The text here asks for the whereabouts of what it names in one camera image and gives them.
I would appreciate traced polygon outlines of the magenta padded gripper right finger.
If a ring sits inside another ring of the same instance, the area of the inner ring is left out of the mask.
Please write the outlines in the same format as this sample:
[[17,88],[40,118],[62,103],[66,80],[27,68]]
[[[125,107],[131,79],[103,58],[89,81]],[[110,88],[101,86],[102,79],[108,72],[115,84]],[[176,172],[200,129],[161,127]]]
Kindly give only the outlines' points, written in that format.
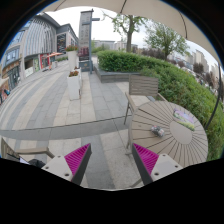
[[132,154],[144,185],[182,169],[169,155],[158,155],[136,143],[132,144]]

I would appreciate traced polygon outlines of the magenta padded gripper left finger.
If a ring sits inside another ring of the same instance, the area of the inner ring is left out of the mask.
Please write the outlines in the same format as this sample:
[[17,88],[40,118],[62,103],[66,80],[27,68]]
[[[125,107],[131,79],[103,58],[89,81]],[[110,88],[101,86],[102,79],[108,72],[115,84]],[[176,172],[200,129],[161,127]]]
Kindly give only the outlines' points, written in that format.
[[91,144],[88,143],[65,156],[55,156],[42,169],[76,185],[80,185],[91,153]]

